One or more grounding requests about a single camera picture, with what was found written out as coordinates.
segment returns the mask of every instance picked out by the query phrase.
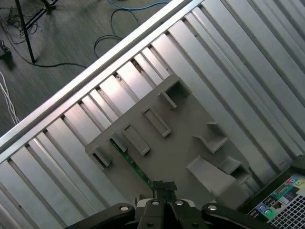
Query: metal stand leg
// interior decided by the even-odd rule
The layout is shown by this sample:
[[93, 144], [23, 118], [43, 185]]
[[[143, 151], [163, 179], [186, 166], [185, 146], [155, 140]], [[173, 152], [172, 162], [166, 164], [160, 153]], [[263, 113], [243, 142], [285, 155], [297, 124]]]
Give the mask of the metal stand leg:
[[24, 22], [24, 18], [23, 18], [23, 14], [22, 14], [22, 10], [21, 10], [21, 7], [20, 7], [20, 2], [19, 2], [19, 0], [15, 0], [15, 2], [16, 2], [18, 14], [19, 14], [19, 17], [20, 17], [20, 22], [21, 22], [22, 30], [24, 32], [25, 41], [26, 41], [28, 49], [29, 49], [30, 59], [31, 59], [32, 63], [35, 63], [32, 47], [31, 47], [31, 43], [30, 43], [30, 40], [29, 40], [28, 30], [26, 28], [26, 25], [25, 25], [25, 22]]

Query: blue cable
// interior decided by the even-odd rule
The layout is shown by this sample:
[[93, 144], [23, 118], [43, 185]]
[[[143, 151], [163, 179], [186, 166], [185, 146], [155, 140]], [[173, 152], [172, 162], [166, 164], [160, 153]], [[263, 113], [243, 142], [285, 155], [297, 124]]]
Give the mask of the blue cable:
[[129, 8], [129, 7], [124, 7], [124, 6], [120, 6], [116, 3], [114, 3], [113, 1], [111, 0], [107, 0], [111, 5], [117, 7], [117, 8], [120, 8], [120, 9], [123, 9], [123, 10], [129, 10], [129, 11], [136, 11], [136, 10], [145, 10], [145, 9], [148, 9], [150, 7], [153, 7], [153, 6], [156, 6], [156, 5], [159, 5], [159, 4], [167, 4], [169, 3], [169, 1], [159, 1], [159, 2], [156, 2], [156, 3], [153, 3], [151, 5], [148, 5], [148, 6], [143, 6], [143, 7], [138, 7], [138, 8]]

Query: green circuit board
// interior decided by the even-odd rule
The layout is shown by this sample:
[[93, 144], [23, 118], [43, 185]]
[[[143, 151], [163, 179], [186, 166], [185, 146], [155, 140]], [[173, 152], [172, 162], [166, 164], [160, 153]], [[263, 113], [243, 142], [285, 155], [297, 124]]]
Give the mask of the green circuit board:
[[121, 156], [125, 159], [125, 161], [133, 168], [133, 170], [138, 174], [138, 176], [147, 184], [147, 186], [152, 189], [153, 183], [148, 178], [148, 176], [143, 172], [143, 170], [135, 163], [133, 158], [127, 153], [123, 152], [120, 147], [110, 139], [110, 143], [115, 147], [115, 149], [121, 154]]

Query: white cable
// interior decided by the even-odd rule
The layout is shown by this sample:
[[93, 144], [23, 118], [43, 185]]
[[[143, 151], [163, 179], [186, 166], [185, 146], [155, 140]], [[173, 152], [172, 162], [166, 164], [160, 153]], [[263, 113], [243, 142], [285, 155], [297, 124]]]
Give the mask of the white cable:
[[10, 93], [9, 93], [9, 90], [7, 88], [7, 85], [6, 85], [4, 75], [1, 71], [0, 71], [0, 75], [2, 76], [2, 80], [3, 80], [3, 83], [4, 83], [4, 86], [3, 86], [2, 83], [0, 82], [0, 87], [1, 87], [1, 90], [4, 94], [5, 102], [7, 104], [10, 117], [12, 118], [13, 123], [16, 125], [17, 123], [20, 122], [20, 120], [16, 115], [15, 107], [14, 107], [14, 105], [13, 105], [11, 99], [10, 99]]
[[12, 107], [11, 107], [11, 105], [10, 105], [10, 103], [9, 103], [9, 98], [6, 96], [7, 93], [6, 93], [6, 91], [4, 90], [4, 88], [3, 88], [3, 86], [2, 86], [1, 83], [0, 83], [0, 87], [1, 87], [1, 90], [2, 90], [2, 92], [3, 92], [3, 94], [4, 94], [4, 98], [5, 98], [6, 105], [7, 105], [7, 107], [8, 107], [9, 114], [10, 114], [10, 116], [11, 116], [11, 118], [12, 118], [14, 124], [16, 125], [16, 124], [18, 123], [18, 120], [16, 119], [16, 116], [15, 116], [15, 114], [14, 114], [14, 111], [12, 110]]

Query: black cable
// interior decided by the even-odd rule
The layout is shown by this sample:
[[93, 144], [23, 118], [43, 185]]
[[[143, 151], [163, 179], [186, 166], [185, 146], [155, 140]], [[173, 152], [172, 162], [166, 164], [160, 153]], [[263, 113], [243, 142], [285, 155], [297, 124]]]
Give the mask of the black cable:
[[136, 20], [137, 25], [140, 26], [140, 22], [139, 22], [139, 20], [137, 19], [137, 17], [134, 15], [133, 12], [131, 12], [130, 10], [125, 10], [125, 9], [117, 9], [117, 10], [115, 10], [115, 11], [112, 13], [112, 15], [111, 15], [111, 17], [110, 17], [110, 26], [111, 26], [111, 30], [112, 30], [112, 33], [114, 34], [114, 36], [117, 36], [117, 35], [116, 35], [115, 31], [114, 31], [114, 27], [113, 27], [112, 20], [113, 20], [113, 17], [114, 17], [114, 15], [115, 15], [115, 13], [116, 13], [116, 12], [119, 12], [119, 11], [126, 11], [126, 12], [131, 13], [132, 16], [133, 16], [133, 18]]
[[30, 61], [28, 61], [27, 59], [25, 59], [19, 52], [18, 50], [16, 49], [15, 45], [13, 44], [13, 40], [10, 36], [9, 33], [5, 32], [5, 29], [4, 29], [4, 26], [3, 26], [3, 18], [0, 16], [0, 25], [1, 25], [1, 28], [3, 29], [4, 31], [4, 34], [5, 36], [7, 37], [7, 39], [9, 40], [12, 48], [16, 51], [17, 55], [23, 59], [26, 63], [30, 64], [30, 65], [33, 65], [33, 66], [36, 66], [36, 67], [40, 67], [40, 68], [54, 68], [54, 67], [58, 67], [58, 66], [62, 66], [62, 65], [75, 65], [75, 66], [79, 66], [79, 67], [83, 67], [83, 68], [87, 68], [86, 66], [84, 65], [81, 65], [81, 64], [78, 64], [78, 63], [69, 63], [69, 62], [64, 62], [64, 63], [58, 63], [58, 64], [53, 64], [53, 65], [41, 65], [41, 64], [35, 64], [35, 63], [32, 63]]
[[116, 40], [118, 40], [118, 41], [123, 40], [122, 37], [119, 37], [119, 36], [117, 36], [117, 35], [115, 34], [115, 30], [114, 30], [113, 22], [112, 22], [115, 13], [116, 13], [116, 12], [119, 12], [119, 11], [126, 11], [126, 12], [131, 13], [132, 16], [133, 16], [133, 18], [136, 20], [137, 25], [140, 26], [139, 20], [136, 18], [136, 16], [134, 15], [134, 13], [131, 12], [130, 10], [125, 10], [125, 9], [117, 9], [117, 10], [115, 10], [115, 11], [111, 14], [111, 17], [110, 17], [110, 25], [111, 25], [111, 30], [112, 30], [112, 32], [113, 32], [113, 35], [104, 35], [104, 36], [101, 36], [101, 37], [99, 37], [99, 38], [96, 40], [96, 42], [94, 43], [93, 51], [94, 51], [94, 54], [95, 54], [96, 58], [99, 58], [98, 54], [96, 53], [96, 46], [97, 46], [97, 44], [98, 44], [99, 42], [101, 42], [101, 41], [103, 41], [103, 40], [106, 40], [106, 39], [116, 39]]
[[[10, 7], [10, 8], [9, 7], [1, 7], [0, 8], [0, 10], [10, 10], [7, 20], [3, 20], [3, 24], [6, 26], [6, 28], [4, 28], [5, 32], [9, 33], [11, 37], [22, 38], [24, 36], [24, 31], [23, 31], [22, 26], [21, 26], [21, 22], [20, 22], [20, 19], [19, 19], [19, 14], [17, 12], [13, 13], [13, 10], [16, 10], [16, 9], [17, 8], [15, 8], [15, 7]], [[40, 8], [35, 7], [34, 9], [30, 10], [28, 13], [30, 13], [34, 10], [36, 10], [36, 11], [32, 15], [24, 14], [23, 17], [25, 19], [32, 18], [40, 10]], [[18, 30], [19, 34], [9, 32], [10, 28], [14, 28], [14, 29]], [[36, 23], [33, 24], [33, 26], [31, 26], [28, 29], [28, 34], [34, 34], [37, 31], [37, 29], [38, 29], [38, 24], [36, 22]], [[25, 42], [25, 39], [23, 39], [20, 42], [15, 42], [12, 39], [12, 42], [14, 44], [21, 44], [21, 43]]]
[[94, 51], [94, 54], [96, 56], [96, 58], [99, 58], [98, 54], [96, 53], [96, 46], [98, 45], [99, 42], [103, 41], [103, 40], [106, 40], [106, 39], [116, 39], [116, 40], [123, 40], [122, 37], [119, 37], [119, 36], [115, 36], [115, 35], [104, 35], [104, 36], [101, 36], [99, 37], [96, 42], [94, 43], [94, 47], [93, 47], [93, 51]]

